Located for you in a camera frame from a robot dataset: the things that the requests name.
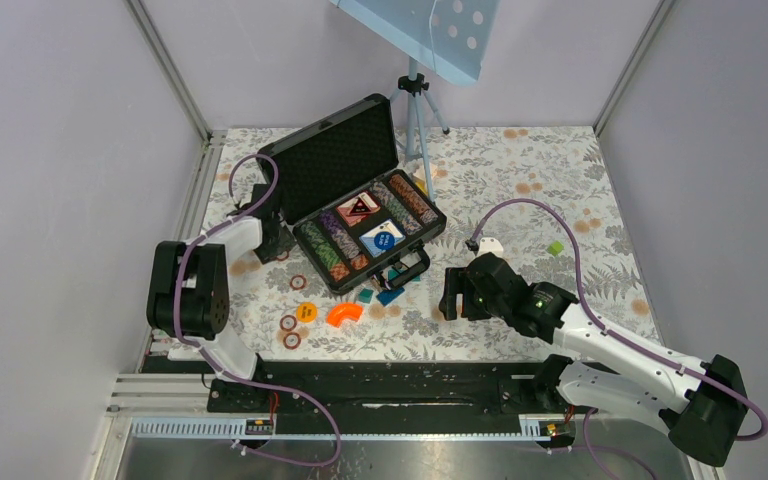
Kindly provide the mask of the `yellow big blind button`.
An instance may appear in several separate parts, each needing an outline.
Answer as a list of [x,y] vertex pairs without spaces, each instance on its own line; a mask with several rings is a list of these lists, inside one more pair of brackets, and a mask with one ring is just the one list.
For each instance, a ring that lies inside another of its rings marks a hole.
[[301,303],[296,309],[296,318],[301,323],[311,323],[318,317],[318,308],[311,302]]

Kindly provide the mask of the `black all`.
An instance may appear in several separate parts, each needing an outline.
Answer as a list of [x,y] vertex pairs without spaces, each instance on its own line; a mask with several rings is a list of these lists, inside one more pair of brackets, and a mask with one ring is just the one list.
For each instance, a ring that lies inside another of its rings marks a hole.
[[354,225],[364,220],[378,210],[379,206],[377,203],[367,194],[360,194],[339,207],[339,212],[349,225]]

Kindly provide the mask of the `black poker set case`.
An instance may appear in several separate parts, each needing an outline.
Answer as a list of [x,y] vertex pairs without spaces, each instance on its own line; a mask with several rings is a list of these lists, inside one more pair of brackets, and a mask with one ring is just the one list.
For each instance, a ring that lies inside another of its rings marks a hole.
[[[443,233],[446,215],[434,205],[411,176],[398,166],[397,145],[387,97],[373,93],[365,98],[303,127],[259,149],[259,165],[268,180],[275,180],[282,194],[281,214],[296,244],[312,263],[328,289],[343,295],[366,281],[377,283],[381,290],[394,290],[387,283],[388,271],[419,264],[423,273],[431,259],[427,245]],[[405,177],[422,192],[439,218],[423,224],[389,184],[393,174]],[[368,191],[381,208],[363,222],[348,227],[336,207],[361,191]],[[347,281],[335,282],[317,258],[313,247],[300,232],[300,225],[314,222],[331,246],[348,263],[319,219],[324,211],[332,211],[353,240],[360,246],[368,266],[352,274]],[[359,237],[386,220],[393,220],[406,239],[393,250],[373,258]]]

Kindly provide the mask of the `blue small blind button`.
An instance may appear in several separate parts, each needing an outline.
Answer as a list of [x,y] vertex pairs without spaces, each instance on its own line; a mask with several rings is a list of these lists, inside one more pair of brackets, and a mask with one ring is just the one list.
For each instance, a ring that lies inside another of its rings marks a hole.
[[381,231],[373,237],[372,242],[374,247],[374,254],[378,256],[386,251],[389,251],[395,246],[396,237],[388,231]]

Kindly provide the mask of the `blue card deck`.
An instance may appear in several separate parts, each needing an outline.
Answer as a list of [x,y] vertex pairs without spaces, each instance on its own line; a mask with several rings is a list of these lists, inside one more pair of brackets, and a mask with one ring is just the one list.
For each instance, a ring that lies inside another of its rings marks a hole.
[[362,234],[362,246],[375,258],[393,250],[406,239],[402,229],[393,220],[386,220]]

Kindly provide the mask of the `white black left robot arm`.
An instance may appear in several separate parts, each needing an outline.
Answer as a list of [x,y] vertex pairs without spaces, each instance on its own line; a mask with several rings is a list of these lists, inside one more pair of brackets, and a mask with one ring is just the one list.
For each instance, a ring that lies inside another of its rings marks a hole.
[[294,240],[280,219],[280,190],[253,188],[251,201],[189,241],[160,242],[147,295],[148,324],[193,348],[248,411],[269,401],[270,385],[255,374],[259,355],[229,325],[230,264],[253,254],[262,265],[282,259]]

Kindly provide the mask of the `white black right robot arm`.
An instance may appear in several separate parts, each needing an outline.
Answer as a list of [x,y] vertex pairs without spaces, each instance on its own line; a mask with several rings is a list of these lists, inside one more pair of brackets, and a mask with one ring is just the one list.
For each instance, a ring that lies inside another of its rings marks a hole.
[[722,355],[705,361],[652,343],[602,319],[559,286],[527,283],[492,253],[446,269],[439,309],[448,320],[500,319],[524,337],[606,367],[599,373],[567,357],[547,359],[533,386],[543,410],[571,404],[635,420],[713,467],[725,465],[738,440],[749,408],[734,361]]

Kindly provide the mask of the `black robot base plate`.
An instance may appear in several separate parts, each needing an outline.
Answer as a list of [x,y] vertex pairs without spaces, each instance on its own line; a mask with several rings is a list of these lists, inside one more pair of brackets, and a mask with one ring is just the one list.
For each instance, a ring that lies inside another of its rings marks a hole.
[[583,413],[549,391],[560,363],[263,361],[255,372],[271,393],[216,379],[210,413],[264,414],[280,434],[507,434],[519,415]]

